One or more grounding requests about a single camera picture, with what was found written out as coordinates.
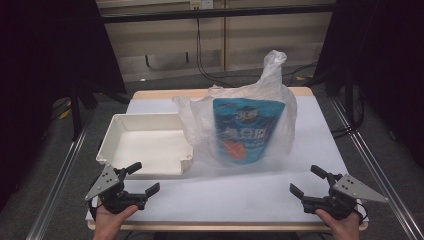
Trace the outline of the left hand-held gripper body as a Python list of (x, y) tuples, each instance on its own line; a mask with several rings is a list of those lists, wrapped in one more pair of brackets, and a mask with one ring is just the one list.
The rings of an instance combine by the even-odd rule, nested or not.
[(124, 180), (128, 175), (125, 169), (117, 169), (110, 164), (105, 165), (103, 171), (92, 183), (89, 192), (85, 196), (85, 201), (88, 203), (91, 214), (95, 214), (97, 209), (92, 204), (95, 197), (98, 197), (101, 205), (113, 214), (121, 213), (131, 205), (136, 205), (139, 210), (145, 208), (147, 203), (145, 193), (130, 194), (124, 190)]

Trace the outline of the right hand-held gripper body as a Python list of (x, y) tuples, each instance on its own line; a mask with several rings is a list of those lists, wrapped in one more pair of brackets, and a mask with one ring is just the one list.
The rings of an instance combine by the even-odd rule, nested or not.
[(317, 173), (317, 176), (327, 180), (329, 184), (328, 195), (318, 198), (305, 196), (304, 193), (301, 193), (301, 203), (305, 213), (314, 214), (317, 209), (322, 209), (334, 219), (343, 220), (355, 212), (361, 219), (364, 219), (364, 216), (356, 209), (359, 200), (388, 201), (387, 197), (351, 175)]

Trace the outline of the blue snack pouch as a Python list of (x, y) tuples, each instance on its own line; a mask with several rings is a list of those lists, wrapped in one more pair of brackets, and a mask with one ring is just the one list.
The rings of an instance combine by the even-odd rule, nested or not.
[(260, 159), (285, 109), (273, 100), (217, 98), (213, 100), (217, 153), (237, 164)]

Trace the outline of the translucent white plastic bag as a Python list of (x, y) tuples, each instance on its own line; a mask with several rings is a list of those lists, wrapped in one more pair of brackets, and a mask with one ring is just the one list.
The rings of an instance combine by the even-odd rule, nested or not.
[(199, 152), (201, 160), (221, 167), (240, 165), (221, 159), (217, 153), (213, 116), (213, 100), (217, 98), (247, 98), (283, 102), (285, 109), (270, 142), (258, 161), (274, 163), (278, 157), (291, 153), (295, 140), (297, 101), (294, 93), (282, 83), (282, 65), (286, 60), (285, 53), (272, 50), (264, 58), (264, 68), (259, 80), (253, 84), (234, 89), (213, 86), (200, 100), (193, 100), (188, 96), (177, 96), (173, 99), (183, 125), (185, 138)]

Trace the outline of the person's right hand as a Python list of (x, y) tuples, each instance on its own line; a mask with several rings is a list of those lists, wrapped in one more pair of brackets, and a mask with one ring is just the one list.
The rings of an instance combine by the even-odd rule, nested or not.
[(335, 240), (360, 240), (360, 217), (356, 213), (351, 213), (343, 220), (334, 219), (322, 209), (317, 209), (315, 214), (331, 229)]

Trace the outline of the person's left hand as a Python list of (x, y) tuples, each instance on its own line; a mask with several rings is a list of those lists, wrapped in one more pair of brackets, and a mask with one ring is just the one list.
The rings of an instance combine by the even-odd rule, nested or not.
[(121, 213), (113, 214), (104, 206), (96, 209), (96, 221), (93, 240), (116, 240), (121, 225), (138, 211), (136, 205), (131, 205)]

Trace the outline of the white plastic tray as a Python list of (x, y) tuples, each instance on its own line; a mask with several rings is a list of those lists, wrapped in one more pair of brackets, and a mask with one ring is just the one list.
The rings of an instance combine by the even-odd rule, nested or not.
[(178, 176), (192, 166), (193, 147), (177, 114), (115, 114), (96, 160), (117, 169), (140, 162), (134, 177)]

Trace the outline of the white table mat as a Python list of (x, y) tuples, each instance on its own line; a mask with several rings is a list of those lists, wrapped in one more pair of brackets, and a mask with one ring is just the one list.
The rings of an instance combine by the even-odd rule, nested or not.
[[(175, 113), (169, 100), (135, 100), (125, 114)], [(311, 173), (317, 165), (334, 174), (346, 166), (313, 96), (297, 99), (296, 135), (292, 151), (277, 161), (221, 167), (199, 158), (193, 149), (193, 164), (178, 176), (130, 175), (125, 188), (142, 193), (159, 182), (161, 189), (145, 210), (131, 222), (155, 227), (176, 225), (314, 224), (298, 198), (289, 191), (295, 184), (308, 196), (327, 195), (328, 183)]]

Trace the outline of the black metal stand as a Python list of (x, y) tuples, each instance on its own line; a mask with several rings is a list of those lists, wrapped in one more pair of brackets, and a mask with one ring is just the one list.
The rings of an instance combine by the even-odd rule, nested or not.
[(72, 122), (73, 122), (73, 141), (76, 141), (79, 137), (82, 130), (82, 123), (80, 118), (80, 108), (79, 108), (79, 98), (77, 92), (77, 84), (75, 82), (71, 83), (70, 87), (70, 103), (71, 103), (71, 112), (72, 112)]
[(345, 77), (345, 115), (347, 117), (349, 128), (351, 130), (355, 129), (355, 117), (354, 117), (354, 92), (353, 92), (353, 78), (351, 75), (351, 70), (346, 69)]

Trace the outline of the black curtain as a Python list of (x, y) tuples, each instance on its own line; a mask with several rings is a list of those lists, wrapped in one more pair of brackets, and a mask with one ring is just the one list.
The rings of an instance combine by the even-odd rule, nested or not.
[(0, 0), (0, 211), (36, 158), (53, 103), (126, 88), (96, 0)]
[(314, 82), (348, 80), (424, 168), (424, 0), (336, 0)]

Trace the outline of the black horizontal bar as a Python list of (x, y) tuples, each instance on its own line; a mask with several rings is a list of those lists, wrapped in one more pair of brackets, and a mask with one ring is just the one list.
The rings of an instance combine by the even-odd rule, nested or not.
[(291, 5), (277, 7), (254, 7), (254, 8), (228, 8), (209, 10), (187, 10), (156, 13), (132, 13), (132, 14), (110, 14), (102, 15), (104, 23), (127, 23), (127, 22), (147, 22), (147, 21), (167, 21), (167, 20), (187, 20), (220, 17), (244, 17), (278, 14), (307, 14), (325, 13), (336, 9), (336, 4), (315, 4), (315, 5)]

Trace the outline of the aluminium floor rail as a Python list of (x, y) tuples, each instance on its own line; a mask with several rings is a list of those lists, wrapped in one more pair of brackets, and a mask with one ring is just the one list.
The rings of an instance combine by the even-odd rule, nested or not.
[[(404, 233), (400, 239), (424, 240), (424, 171), (411, 158), (409, 151), (394, 141), (387, 126), (373, 110), (366, 110), (363, 124), (350, 132), (359, 156), (390, 201), (393, 215)], [(383, 225), (385, 214), (369, 208), (372, 228)]]
[(71, 170), (85, 141), (88, 128), (93, 121), (94, 115), (95, 110), (90, 110), (88, 112), (82, 129), (77, 134), (76, 139), (72, 142), (61, 169), (56, 176), (53, 186), (50, 189), (49, 194), (26, 237), (26, 240), (43, 240), (53, 214), (57, 208), (59, 198), (63, 193), (65, 184), (67, 183)]

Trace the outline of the wall power socket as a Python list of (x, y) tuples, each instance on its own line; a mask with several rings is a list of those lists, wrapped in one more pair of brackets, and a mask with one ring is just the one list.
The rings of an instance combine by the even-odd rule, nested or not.
[(191, 10), (208, 10), (214, 8), (213, 0), (190, 0)]

